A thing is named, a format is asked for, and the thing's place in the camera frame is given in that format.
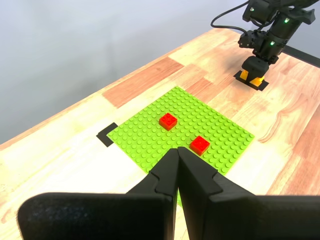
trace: green lego baseplate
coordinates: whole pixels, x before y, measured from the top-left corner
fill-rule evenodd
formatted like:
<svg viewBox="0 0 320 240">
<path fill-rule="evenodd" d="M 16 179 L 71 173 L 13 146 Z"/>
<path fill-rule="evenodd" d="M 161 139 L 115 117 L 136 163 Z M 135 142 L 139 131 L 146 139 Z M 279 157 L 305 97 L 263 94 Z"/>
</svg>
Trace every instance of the green lego baseplate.
<svg viewBox="0 0 320 240">
<path fill-rule="evenodd" d="M 167 131 L 159 124 L 166 113 L 177 118 Z M 107 136 L 145 173 L 171 148 L 186 147 L 201 136 L 210 142 L 200 156 L 225 175 L 244 152 L 254 135 L 180 87 L 174 87 Z"/>
</svg>

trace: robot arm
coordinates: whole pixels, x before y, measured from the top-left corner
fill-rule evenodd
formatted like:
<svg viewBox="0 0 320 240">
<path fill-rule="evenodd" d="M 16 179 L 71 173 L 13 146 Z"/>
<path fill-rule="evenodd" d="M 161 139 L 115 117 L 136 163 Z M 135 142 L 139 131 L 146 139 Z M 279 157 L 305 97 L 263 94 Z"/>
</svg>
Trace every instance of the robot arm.
<svg viewBox="0 0 320 240">
<path fill-rule="evenodd" d="M 256 30 L 243 31 L 238 41 L 240 48 L 253 49 L 235 78 L 248 86 L 263 90 L 268 82 L 264 75 L 269 65 L 278 61 L 284 47 L 302 23 L 310 25 L 316 19 L 315 10 L 304 10 L 319 0 L 250 0 L 242 16 L 252 22 Z M 268 31 L 262 29 L 271 25 Z"/>
</svg>

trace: gray background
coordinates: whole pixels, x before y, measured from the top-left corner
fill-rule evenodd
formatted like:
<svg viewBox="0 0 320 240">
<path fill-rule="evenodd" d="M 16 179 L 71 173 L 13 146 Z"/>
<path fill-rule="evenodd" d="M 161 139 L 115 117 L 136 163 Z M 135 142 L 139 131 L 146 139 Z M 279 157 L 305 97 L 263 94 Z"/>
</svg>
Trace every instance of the gray background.
<svg viewBox="0 0 320 240">
<path fill-rule="evenodd" d="M 243 2 L 0 0 L 0 143 L 210 30 Z M 244 9 L 217 23 L 253 29 Z M 319 26 L 304 24 L 289 45 L 320 57 Z"/>
</svg>

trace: wood grain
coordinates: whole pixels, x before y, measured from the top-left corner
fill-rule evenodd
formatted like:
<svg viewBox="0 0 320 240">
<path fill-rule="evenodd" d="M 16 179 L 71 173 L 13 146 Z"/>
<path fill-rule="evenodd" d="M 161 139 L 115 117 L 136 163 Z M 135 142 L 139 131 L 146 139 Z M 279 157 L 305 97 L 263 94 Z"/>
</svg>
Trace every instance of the wood grain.
<svg viewBox="0 0 320 240">
<path fill-rule="evenodd" d="M 0 145 L 0 236 L 21 239 L 17 210 L 44 192 L 125 193 L 145 174 L 115 144 L 96 137 L 175 86 L 255 135 L 227 173 L 254 194 L 320 194 L 320 69 L 286 54 L 263 91 L 234 79 L 250 49 L 213 29 Z M 183 210 L 175 239 L 187 240 Z"/>
<path fill-rule="evenodd" d="M 181 68 L 183 68 L 183 65 L 166 57 L 105 91 L 103 96 L 119 108 Z"/>
</svg>

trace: wooden tabletop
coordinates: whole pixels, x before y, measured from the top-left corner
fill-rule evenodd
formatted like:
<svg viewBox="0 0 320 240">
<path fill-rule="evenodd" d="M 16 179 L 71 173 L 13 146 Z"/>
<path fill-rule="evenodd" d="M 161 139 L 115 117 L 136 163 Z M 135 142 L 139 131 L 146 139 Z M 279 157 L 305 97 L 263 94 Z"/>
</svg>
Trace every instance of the wooden tabletop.
<svg viewBox="0 0 320 240">
<path fill-rule="evenodd" d="M 233 75 L 252 52 L 213 29 L 0 146 L 0 236 L 21 239 L 17 210 L 44 192 L 125 193 L 145 173 L 97 133 L 175 86 L 255 135 L 226 175 L 254 194 L 320 193 L 320 69 L 281 54 L 256 91 Z M 177 208 L 175 239 L 188 239 Z"/>
</svg>

